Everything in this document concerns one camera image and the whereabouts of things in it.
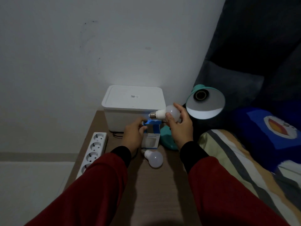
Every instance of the wooden tabletop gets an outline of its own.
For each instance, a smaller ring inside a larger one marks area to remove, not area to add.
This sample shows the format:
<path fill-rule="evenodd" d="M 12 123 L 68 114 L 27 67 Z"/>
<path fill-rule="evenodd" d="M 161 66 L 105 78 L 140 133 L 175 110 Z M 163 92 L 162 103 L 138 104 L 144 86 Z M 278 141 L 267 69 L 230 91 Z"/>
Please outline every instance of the wooden tabletop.
<path fill-rule="evenodd" d="M 71 171 L 65 189 L 75 180 L 94 132 L 106 132 L 105 152 L 121 144 L 109 132 L 103 111 L 97 111 Z M 111 226 L 201 225 L 187 173 L 179 152 L 158 147 L 164 162 L 152 169 L 138 152 L 128 168 L 128 182 Z"/>

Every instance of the finger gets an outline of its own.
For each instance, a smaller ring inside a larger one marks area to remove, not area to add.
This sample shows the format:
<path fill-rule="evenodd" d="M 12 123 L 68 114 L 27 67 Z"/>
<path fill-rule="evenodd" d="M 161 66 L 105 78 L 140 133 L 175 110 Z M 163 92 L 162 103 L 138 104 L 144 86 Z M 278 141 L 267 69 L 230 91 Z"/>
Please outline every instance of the finger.
<path fill-rule="evenodd" d="M 134 121 L 134 124 L 136 124 L 136 125 L 138 126 L 142 121 L 146 122 L 147 119 L 144 118 L 144 117 L 138 117 L 138 118 Z"/>
<path fill-rule="evenodd" d="M 166 113 L 165 116 L 167 118 L 169 127 L 173 128 L 176 125 L 175 119 L 173 118 L 173 116 L 170 113 Z"/>
<path fill-rule="evenodd" d="M 140 129 L 139 129 L 139 133 L 140 133 L 140 135 L 143 137 L 143 133 L 144 133 L 144 131 L 147 129 L 148 127 L 147 126 L 143 126 L 143 127 L 141 127 Z"/>
<path fill-rule="evenodd" d="M 183 121 L 186 120 L 186 119 L 190 119 L 188 112 L 186 111 L 186 109 L 183 106 L 181 106 L 181 105 L 179 105 L 179 104 L 177 104 L 175 102 L 173 103 L 173 106 L 175 106 L 181 112 L 180 118 Z"/>

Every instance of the person's right arm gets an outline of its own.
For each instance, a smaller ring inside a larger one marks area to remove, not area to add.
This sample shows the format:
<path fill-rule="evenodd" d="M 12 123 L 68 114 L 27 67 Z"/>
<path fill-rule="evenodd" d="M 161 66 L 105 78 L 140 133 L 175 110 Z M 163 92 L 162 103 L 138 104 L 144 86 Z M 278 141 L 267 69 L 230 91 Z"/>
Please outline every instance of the person's right arm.
<path fill-rule="evenodd" d="M 167 113 L 172 136 L 188 173 L 202 225 L 288 225 L 193 141 L 192 121 L 179 104 L 182 123 Z"/>

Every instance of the light bulb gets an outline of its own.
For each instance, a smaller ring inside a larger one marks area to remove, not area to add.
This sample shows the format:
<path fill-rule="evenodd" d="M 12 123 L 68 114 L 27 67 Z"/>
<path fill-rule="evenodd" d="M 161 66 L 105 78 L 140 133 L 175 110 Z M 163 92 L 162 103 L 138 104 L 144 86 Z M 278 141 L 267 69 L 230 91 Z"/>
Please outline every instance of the light bulb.
<path fill-rule="evenodd" d="M 151 167 L 158 168 L 163 164 L 163 156 L 158 151 L 152 152 L 150 150 L 146 150 L 144 157 L 148 160 Z"/>
<path fill-rule="evenodd" d="M 166 113 L 170 113 L 176 122 L 178 121 L 178 119 L 180 118 L 180 115 L 181 115 L 180 111 L 175 106 L 168 105 L 168 106 L 166 106 L 166 109 L 158 110 L 156 112 L 151 112 L 148 116 L 151 119 L 162 120 L 165 118 Z"/>

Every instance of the red sweater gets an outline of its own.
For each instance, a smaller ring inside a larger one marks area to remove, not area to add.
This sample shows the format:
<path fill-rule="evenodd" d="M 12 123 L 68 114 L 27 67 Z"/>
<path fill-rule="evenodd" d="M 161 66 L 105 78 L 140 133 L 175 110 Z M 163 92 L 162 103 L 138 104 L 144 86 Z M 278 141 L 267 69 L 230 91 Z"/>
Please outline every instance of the red sweater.
<path fill-rule="evenodd" d="M 109 225 L 126 186 L 130 157 L 126 147 L 104 154 L 26 226 Z M 180 157 L 202 225 L 288 225 L 198 144 L 186 143 Z"/>

